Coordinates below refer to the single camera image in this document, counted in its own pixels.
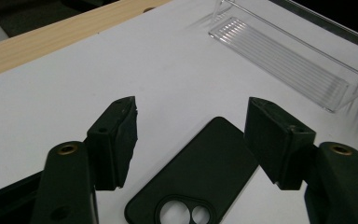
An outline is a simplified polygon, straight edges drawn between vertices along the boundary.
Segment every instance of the black plastic part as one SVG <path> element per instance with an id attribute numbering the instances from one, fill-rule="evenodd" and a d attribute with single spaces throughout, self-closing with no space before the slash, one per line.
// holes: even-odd
<path id="1" fill-rule="evenodd" d="M 272 183 L 300 189 L 316 132 L 270 101 L 249 98 L 245 143 Z"/>
<path id="2" fill-rule="evenodd" d="M 83 143 L 62 143 L 48 153 L 31 223 L 98 223 Z"/>
<path id="3" fill-rule="evenodd" d="M 29 223 L 42 172 L 0 189 L 0 224 Z"/>
<path id="4" fill-rule="evenodd" d="M 327 195 L 307 187 L 304 194 L 310 224 L 325 224 L 330 212 Z"/>
<path id="5" fill-rule="evenodd" d="M 162 206 L 180 201 L 190 214 L 196 206 L 205 207 L 208 223 L 219 223 L 256 167 L 243 132 L 215 118 L 131 199 L 126 219 L 135 224 L 160 223 Z"/>
<path id="6" fill-rule="evenodd" d="M 322 143 L 316 162 L 331 204 L 325 223 L 358 223 L 358 151 L 339 143 Z"/>
<path id="7" fill-rule="evenodd" d="M 325 195 L 324 184 L 322 183 L 321 176 L 319 175 L 318 168 L 316 167 L 316 155 L 319 148 L 312 146 L 307 154 L 307 159 L 304 160 L 304 181 L 307 182 L 307 188 L 319 195 Z"/>
<path id="8" fill-rule="evenodd" d="M 114 101 L 87 132 L 86 146 L 95 169 L 95 188 L 123 187 L 136 141 L 135 97 Z"/>

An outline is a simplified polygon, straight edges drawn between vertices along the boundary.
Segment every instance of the clear plastic tray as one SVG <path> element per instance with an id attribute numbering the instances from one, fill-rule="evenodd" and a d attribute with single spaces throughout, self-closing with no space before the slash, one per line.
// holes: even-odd
<path id="1" fill-rule="evenodd" d="M 358 51 L 351 54 L 349 50 L 344 63 L 326 53 L 329 49 L 317 49 L 290 30 L 254 14 L 246 4 L 249 0 L 218 0 L 210 36 L 330 112 L 358 97 L 358 67 L 349 65 L 358 61 Z M 338 48 L 353 48 L 346 46 L 353 45 L 351 42 L 343 43 L 337 43 Z"/>

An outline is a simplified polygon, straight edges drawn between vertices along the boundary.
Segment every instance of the black phone case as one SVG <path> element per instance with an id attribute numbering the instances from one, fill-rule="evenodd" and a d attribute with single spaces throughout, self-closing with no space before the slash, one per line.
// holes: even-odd
<path id="1" fill-rule="evenodd" d="M 208 223 L 219 223 L 257 165 L 243 132 L 214 118 L 130 200 L 125 217 L 129 223 L 160 223 L 162 206 L 179 201 L 190 214 L 205 207 Z"/>

